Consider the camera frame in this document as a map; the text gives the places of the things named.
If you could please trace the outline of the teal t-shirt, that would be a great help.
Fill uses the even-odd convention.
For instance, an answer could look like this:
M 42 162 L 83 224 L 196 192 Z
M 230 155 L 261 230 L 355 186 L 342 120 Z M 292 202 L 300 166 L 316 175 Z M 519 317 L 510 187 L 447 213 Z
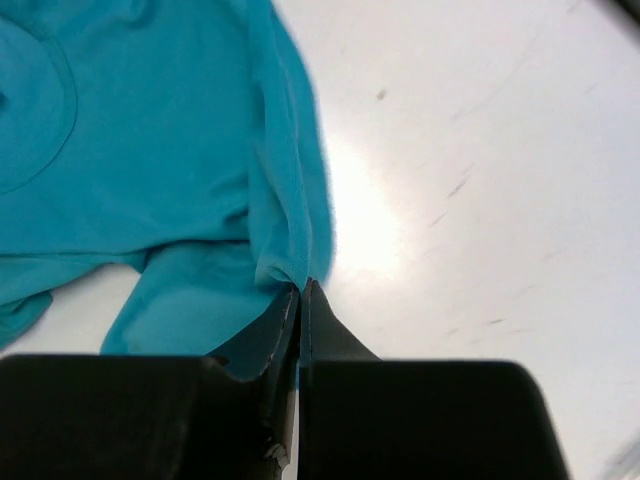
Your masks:
M 271 2 L 2 3 L 3 345 L 125 264 L 102 352 L 204 354 L 332 250 L 313 91 Z

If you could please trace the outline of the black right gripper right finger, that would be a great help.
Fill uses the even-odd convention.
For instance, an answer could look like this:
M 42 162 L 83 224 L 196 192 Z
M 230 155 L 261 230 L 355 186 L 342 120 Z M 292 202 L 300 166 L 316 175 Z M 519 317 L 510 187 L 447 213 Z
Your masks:
M 299 314 L 302 479 L 565 479 L 541 391 L 504 360 L 383 360 L 316 281 Z

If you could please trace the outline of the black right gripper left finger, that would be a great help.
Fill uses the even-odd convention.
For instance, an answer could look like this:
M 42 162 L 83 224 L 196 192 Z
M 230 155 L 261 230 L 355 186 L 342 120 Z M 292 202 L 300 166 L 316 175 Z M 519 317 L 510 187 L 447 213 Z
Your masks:
M 288 462 L 300 299 L 202 356 L 1 362 L 5 479 L 277 479 Z

